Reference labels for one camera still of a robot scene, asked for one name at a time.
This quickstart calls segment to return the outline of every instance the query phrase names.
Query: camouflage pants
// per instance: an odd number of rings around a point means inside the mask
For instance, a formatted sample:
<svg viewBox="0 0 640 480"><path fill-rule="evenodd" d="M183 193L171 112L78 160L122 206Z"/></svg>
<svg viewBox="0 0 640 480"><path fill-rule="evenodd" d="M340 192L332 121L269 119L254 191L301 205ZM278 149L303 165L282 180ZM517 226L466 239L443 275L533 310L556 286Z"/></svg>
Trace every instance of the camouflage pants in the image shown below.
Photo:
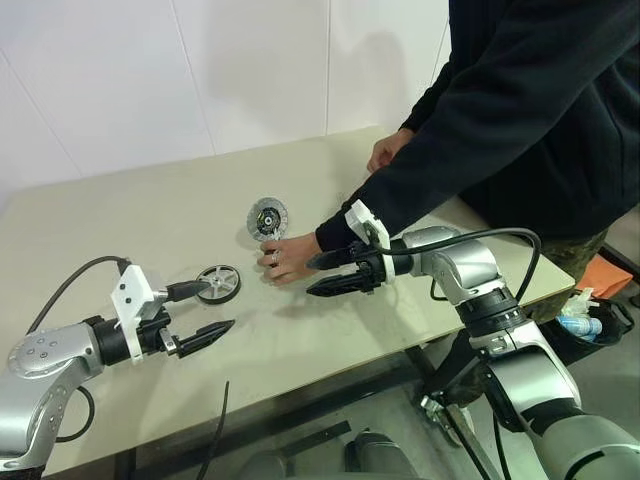
<svg viewBox="0 0 640 480"><path fill-rule="evenodd" d="M543 242L542 254L556 266L571 275L577 283L584 275L587 264L604 244L606 236L607 231L605 230L593 237L581 240L552 240ZM536 323L553 320L560 313L560 310L572 293L573 289L560 292L529 305L525 307L524 310L527 316L535 320ZM467 343L466 333L460 332L459 336L465 336L465 338L458 338L457 341L454 342L444 362L455 361L454 359L461 353L459 350L467 348L467 346L464 345ZM449 389L447 395L449 401L457 403L462 407L480 398L484 393L484 373L484 368L479 366L467 374L458 385L454 385Z"/></svg>

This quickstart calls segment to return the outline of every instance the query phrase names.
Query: orange object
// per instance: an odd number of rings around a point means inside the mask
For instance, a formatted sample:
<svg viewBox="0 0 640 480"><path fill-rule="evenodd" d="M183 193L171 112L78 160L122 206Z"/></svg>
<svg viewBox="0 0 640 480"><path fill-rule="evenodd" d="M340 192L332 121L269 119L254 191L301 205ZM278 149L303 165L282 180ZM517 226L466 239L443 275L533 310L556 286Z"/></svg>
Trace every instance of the orange object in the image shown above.
<svg viewBox="0 0 640 480"><path fill-rule="evenodd" d="M597 298L611 298L633 279L629 272L607 262L600 255L593 257L587 265L582 280L576 288L584 290L593 288L593 296Z"/></svg>

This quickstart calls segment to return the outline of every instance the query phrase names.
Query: white wall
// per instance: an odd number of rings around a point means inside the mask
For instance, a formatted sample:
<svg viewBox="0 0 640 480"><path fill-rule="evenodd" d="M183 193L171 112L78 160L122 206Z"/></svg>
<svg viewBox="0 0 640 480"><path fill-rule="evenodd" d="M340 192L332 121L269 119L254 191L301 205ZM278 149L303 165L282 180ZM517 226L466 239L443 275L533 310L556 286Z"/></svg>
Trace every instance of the white wall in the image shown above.
<svg viewBox="0 0 640 480"><path fill-rule="evenodd" d="M447 0L0 0L0 208L31 185L393 128L446 19Z"/></svg>

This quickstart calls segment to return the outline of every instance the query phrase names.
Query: ring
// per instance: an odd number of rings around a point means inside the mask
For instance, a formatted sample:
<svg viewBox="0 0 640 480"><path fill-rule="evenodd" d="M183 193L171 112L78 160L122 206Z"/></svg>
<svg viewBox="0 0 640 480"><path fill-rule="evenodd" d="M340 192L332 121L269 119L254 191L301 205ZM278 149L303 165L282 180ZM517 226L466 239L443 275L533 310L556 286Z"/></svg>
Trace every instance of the ring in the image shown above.
<svg viewBox="0 0 640 480"><path fill-rule="evenodd" d="M280 258L280 250L276 250L275 252L273 252L271 254L271 263L273 265L277 265L278 264L278 259Z"/></svg>

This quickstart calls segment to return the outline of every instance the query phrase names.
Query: metal disc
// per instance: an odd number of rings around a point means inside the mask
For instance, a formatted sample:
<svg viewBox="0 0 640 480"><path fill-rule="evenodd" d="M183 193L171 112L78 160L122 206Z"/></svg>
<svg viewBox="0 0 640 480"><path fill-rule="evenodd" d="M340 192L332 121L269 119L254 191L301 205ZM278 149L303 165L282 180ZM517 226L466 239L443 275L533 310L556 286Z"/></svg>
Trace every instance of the metal disc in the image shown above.
<svg viewBox="0 0 640 480"><path fill-rule="evenodd" d="M209 305L228 302L240 291L240 273L228 265L207 268L196 280L208 282L210 288L201 291L197 297Z"/></svg>
<svg viewBox="0 0 640 480"><path fill-rule="evenodd" d="M288 223L287 209L280 200L273 197L258 200L247 215L247 230L260 242L284 237Z"/></svg>

